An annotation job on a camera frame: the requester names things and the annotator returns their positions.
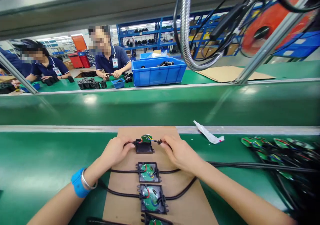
white paper scrap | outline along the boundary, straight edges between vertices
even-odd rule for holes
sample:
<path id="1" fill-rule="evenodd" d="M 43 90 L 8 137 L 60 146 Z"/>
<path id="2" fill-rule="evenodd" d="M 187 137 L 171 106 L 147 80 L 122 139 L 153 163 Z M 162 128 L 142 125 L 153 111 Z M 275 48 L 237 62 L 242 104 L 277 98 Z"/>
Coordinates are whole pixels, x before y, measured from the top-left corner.
<path id="1" fill-rule="evenodd" d="M 206 138 L 209 140 L 209 142 L 211 142 L 213 144 L 217 144 L 219 142 L 223 142 L 224 141 L 224 136 L 221 136 L 221 137 L 217 138 L 212 133 L 210 133 L 204 126 L 202 126 L 201 124 L 197 123 L 196 121 L 193 121 L 193 122 L 197 126 L 199 131 L 202 132 L 202 134 L 206 136 Z"/>

navy polo shirt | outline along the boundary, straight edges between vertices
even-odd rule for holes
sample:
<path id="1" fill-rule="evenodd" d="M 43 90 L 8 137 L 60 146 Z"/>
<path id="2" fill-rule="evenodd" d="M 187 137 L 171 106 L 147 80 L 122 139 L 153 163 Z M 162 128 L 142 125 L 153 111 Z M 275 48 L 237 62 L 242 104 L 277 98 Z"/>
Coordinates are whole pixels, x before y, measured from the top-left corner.
<path id="1" fill-rule="evenodd" d="M 23 63 L 17 55 L 7 52 L 3 50 L 1 47 L 0 47 L 0 52 L 24 77 L 27 77 L 30 74 L 30 71 L 31 71 L 30 63 Z M 7 70 L 2 64 L 0 64 L 0 68 Z"/>
<path id="2" fill-rule="evenodd" d="M 112 64 L 113 58 L 118 59 L 117 68 L 113 67 L 113 64 Z M 100 71 L 103 69 L 106 73 L 113 73 L 114 71 L 125 67 L 130 62 L 130 59 L 126 54 L 126 51 L 123 49 L 123 47 L 113 46 L 113 45 L 111 45 L 111 56 L 109 60 L 106 59 L 106 57 L 103 54 L 96 55 L 95 60 L 96 60 L 96 69 Z"/>
<path id="3" fill-rule="evenodd" d="M 66 65 L 58 59 L 53 57 L 48 57 L 49 59 L 49 65 L 47 67 L 43 66 L 41 63 L 33 63 L 30 74 L 34 76 L 41 76 L 43 74 L 44 76 L 57 76 L 56 72 L 53 70 L 54 67 L 59 68 L 62 75 L 69 72 Z"/>

blue storage box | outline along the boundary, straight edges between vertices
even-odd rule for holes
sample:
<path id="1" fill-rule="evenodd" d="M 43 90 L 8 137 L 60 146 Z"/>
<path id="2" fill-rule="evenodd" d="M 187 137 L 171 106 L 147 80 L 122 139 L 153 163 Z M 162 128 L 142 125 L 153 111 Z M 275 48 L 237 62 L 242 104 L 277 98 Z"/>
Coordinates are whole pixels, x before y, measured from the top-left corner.
<path id="1" fill-rule="evenodd" d="M 157 67 L 164 61 L 174 65 Z M 135 87 L 179 83 L 182 81 L 187 65 L 184 61 L 172 57 L 154 58 L 132 62 L 133 85 Z"/>
<path id="2" fill-rule="evenodd" d="M 274 56 L 305 58 L 308 57 L 311 53 L 313 53 L 319 46 L 319 31 L 306 32 L 303 35 L 299 33 L 296 36 L 294 36 L 292 40 L 281 46 L 278 49 L 279 51 L 274 53 Z"/>
<path id="3" fill-rule="evenodd" d="M 125 83 L 123 78 L 120 78 L 118 80 L 113 80 L 111 82 L 113 83 L 115 89 L 123 88 Z"/>

workbench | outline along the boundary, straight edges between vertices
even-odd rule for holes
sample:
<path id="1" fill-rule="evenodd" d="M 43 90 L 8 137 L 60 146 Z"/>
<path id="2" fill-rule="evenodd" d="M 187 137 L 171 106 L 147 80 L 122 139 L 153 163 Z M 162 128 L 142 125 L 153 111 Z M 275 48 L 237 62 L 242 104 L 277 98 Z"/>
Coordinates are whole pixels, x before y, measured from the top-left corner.
<path id="1" fill-rule="evenodd" d="M 292 62 L 292 63 L 274 63 L 274 64 L 263 64 L 257 72 L 265 73 L 270 76 L 276 77 L 276 79 L 301 79 L 301 78 L 315 78 L 320 77 L 320 62 L 319 61 L 308 61 L 308 62 Z M 96 81 L 102 81 L 100 77 L 94 77 Z M 46 84 L 40 83 L 39 92 L 58 92 L 58 91 L 76 91 L 80 90 L 77 81 L 81 78 L 75 78 L 75 83 L 70 83 L 67 79 L 62 79 L 60 82 L 47 86 Z M 175 83 L 170 85 L 188 85 L 188 84 L 204 84 L 204 83 L 217 83 L 199 73 L 192 70 L 186 70 L 182 78 L 181 83 Z M 132 88 L 133 82 L 125 83 L 125 88 Z M 107 81 L 106 89 L 114 89 L 111 81 Z"/>
<path id="2" fill-rule="evenodd" d="M 1 132 L 1 223 L 26 224 L 47 201 L 70 182 L 71 176 L 77 170 L 89 166 L 100 156 L 108 141 L 115 136 L 117 133 Z M 209 143 L 201 134 L 180 136 L 206 161 L 258 162 L 240 142 L 243 137 L 241 134 L 225 135 L 225 141 L 217 145 Z M 319 136 L 263 136 L 267 139 L 290 137 L 305 142 L 320 142 Z M 287 211 L 287 202 L 267 171 L 240 168 L 220 170 L 277 208 Z M 110 173 L 107 172 L 102 177 L 106 184 L 109 176 Z M 202 187 L 220 225 L 245 224 L 212 189 L 204 183 Z M 90 192 L 70 224 L 85 224 L 88 216 L 102 218 L 105 199 L 106 191 L 99 187 Z"/>

cable spool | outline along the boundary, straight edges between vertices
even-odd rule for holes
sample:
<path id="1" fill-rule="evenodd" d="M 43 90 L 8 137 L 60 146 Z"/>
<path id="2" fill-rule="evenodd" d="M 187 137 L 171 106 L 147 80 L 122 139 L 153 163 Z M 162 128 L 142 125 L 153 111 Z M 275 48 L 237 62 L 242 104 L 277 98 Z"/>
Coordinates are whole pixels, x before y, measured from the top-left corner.
<path id="1" fill-rule="evenodd" d="M 292 5 L 295 5 L 299 0 L 289 1 Z M 261 16 L 249 25 L 248 29 L 244 33 L 241 43 L 242 51 L 251 56 L 255 55 L 288 13 L 289 11 L 279 3 L 274 4 L 264 11 Z M 289 32 L 276 49 L 290 41 L 295 35 L 301 33 L 308 26 L 314 16 L 314 11 L 306 13 L 302 20 Z"/>

